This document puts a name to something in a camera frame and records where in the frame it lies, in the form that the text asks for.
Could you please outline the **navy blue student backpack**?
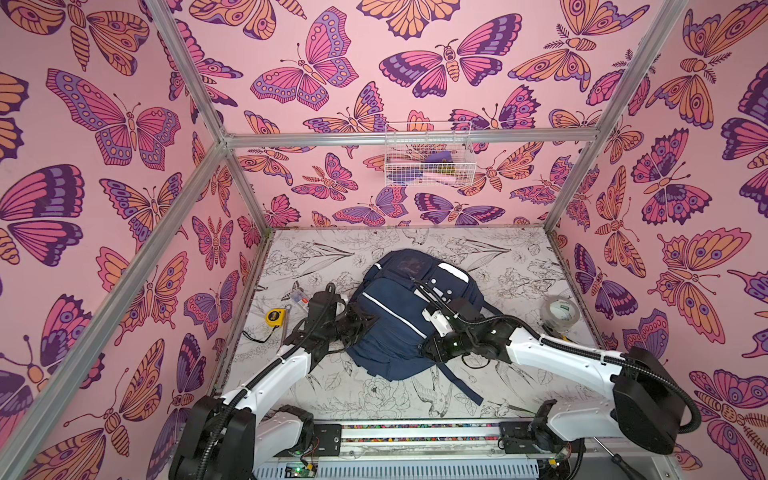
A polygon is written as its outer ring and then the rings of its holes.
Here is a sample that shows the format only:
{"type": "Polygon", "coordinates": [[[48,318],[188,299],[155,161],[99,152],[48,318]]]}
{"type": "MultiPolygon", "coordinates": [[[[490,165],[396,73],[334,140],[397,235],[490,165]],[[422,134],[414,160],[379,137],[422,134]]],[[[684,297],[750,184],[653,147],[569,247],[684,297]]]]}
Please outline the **navy blue student backpack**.
{"type": "Polygon", "coordinates": [[[448,334],[440,331],[440,322],[431,321],[438,308],[423,295],[420,285],[429,287],[432,296],[448,306],[471,306],[473,313],[501,313],[485,300],[466,271],[419,250],[391,251],[374,263],[351,296],[350,305],[374,323],[347,348],[347,354],[369,375],[388,381],[406,380],[435,366],[461,393],[481,405],[482,396],[428,346],[432,339],[448,334]]]}

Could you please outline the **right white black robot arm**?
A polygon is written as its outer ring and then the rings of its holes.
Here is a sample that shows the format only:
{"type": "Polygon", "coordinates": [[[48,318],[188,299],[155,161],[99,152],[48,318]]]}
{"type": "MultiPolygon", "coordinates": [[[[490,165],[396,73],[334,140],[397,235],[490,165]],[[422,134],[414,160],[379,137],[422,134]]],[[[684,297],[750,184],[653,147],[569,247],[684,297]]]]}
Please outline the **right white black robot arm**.
{"type": "Polygon", "coordinates": [[[463,299],[428,306],[422,315],[436,330],[423,352],[438,363],[476,354],[544,370],[598,394],[583,404],[543,403],[529,427],[542,444],[624,438],[667,455],[679,435],[695,432],[703,422],[692,397],[642,348],[622,353],[581,346],[540,333],[511,315],[484,316],[463,299]]]}

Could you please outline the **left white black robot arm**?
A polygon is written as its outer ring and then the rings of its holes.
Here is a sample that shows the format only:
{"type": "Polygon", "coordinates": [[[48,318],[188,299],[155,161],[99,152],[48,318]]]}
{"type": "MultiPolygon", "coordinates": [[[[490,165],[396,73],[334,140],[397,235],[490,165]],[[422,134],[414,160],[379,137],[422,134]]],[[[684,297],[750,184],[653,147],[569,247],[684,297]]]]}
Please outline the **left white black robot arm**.
{"type": "Polygon", "coordinates": [[[346,302],[329,284],[313,295],[304,319],[285,338],[277,356],[251,379],[222,396],[205,396],[192,407],[171,461],[170,479],[254,479],[258,467],[290,449],[311,443],[312,414],[275,405],[327,355],[334,343],[359,343],[378,317],[346,302]]]}

